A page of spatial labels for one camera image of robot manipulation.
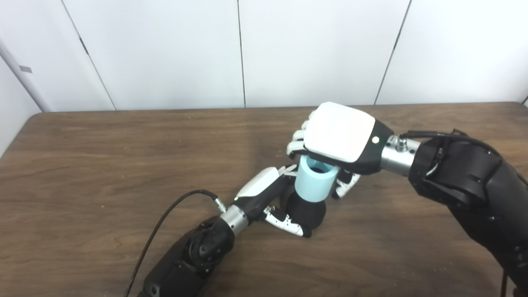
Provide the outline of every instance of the silver metal joint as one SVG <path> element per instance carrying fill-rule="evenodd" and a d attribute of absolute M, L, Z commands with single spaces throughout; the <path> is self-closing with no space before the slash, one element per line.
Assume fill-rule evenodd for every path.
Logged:
<path fill-rule="evenodd" d="M 218 206 L 218 209 L 220 210 L 221 213 L 224 213 L 224 212 L 227 211 L 227 209 L 225 208 L 224 203 L 222 202 L 222 200 L 220 200 L 220 198 L 216 198 L 214 200 L 214 203 L 216 203 L 216 205 Z"/>
<path fill-rule="evenodd" d="M 244 230 L 249 224 L 246 214 L 236 205 L 231 205 L 226 212 L 220 215 L 220 218 L 231 227 L 235 235 Z"/>
<path fill-rule="evenodd" d="M 407 177 L 420 142 L 392 135 L 381 153 L 381 168 Z"/>
<path fill-rule="evenodd" d="M 409 148 L 407 147 L 407 138 L 399 138 L 398 137 L 398 146 L 396 147 L 396 151 L 399 153 L 406 152 Z"/>

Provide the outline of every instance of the robot forearm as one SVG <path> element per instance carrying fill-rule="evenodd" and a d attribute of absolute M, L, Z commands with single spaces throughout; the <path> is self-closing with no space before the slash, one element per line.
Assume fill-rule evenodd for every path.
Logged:
<path fill-rule="evenodd" d="M 421 144 L 393 135 L 381 167 L 408 177 L 419 195 L 448 206 L 468 236 L 528 293 L 528 184 L 498 153 L 479 142 L 445 137 Z"/>
<path fill-rule="evenodd" d="M 147 275 L 139 296 L 196 296 L 233 248 L 235 236 L 254 221 L 272 216 L 268 206 L 284 191 L 295 167 L 264 169 L 239 191 L 227 209 L 216 199 L 223 213 L 182 236 Z"/>

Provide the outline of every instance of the wooden table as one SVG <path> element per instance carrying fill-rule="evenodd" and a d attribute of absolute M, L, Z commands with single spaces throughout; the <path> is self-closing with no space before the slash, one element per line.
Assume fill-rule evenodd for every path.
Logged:
<path fill-rule="evenodd" d="M 395 132 L 454 127 L 528 175 L 517 103 L 360 106 Z M 314 108 L 42 113 L 0 160 L 0 296 L 122 296 L 153 226 L 180 195 L 225 203 Z M 447 209 L 391 173 L 327 200 L 311 239 L 266 223 L 240 234 L 202 296 L 498 296 L 501 269 Z M 217 214 L 192 197 L 168 217 L 133 289 L 181 234 Z"/>

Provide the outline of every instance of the blue cylinder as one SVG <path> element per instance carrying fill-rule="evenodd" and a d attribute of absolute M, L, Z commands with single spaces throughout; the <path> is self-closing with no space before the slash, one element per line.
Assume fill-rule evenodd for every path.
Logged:
<path fill-rule="evenodd" d="M 338 172 L 339 168 L 336 166 L 303 155 L 299 161 L 295 191 L 306 201 L 323 201 L 330 194 Z"/>

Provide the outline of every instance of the white panel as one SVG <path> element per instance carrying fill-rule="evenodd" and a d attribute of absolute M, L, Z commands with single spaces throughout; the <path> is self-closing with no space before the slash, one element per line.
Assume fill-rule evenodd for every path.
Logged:
<path fill-rule="evenodd" d="M 373 104 L 408 2 L 241 1 L 247 106 Z"/>
<path fill-rule="evenodd" d="M 114 109 L 59 0 L 0 1 L 0 40 L 51 111 Z"/>
<path fill-rule="evenodd" d="M 0 58 L 0 156 L 27 119 L 40 109 Z"/>
<path fill-rule="evenodd" d="M 117 109 L 243 107 L 237 0 L 66 0 Z"/>
<path fill-rule="evenodd" d="M 413 1 L 378 104 L 521 101 L 528 2 Z"/>

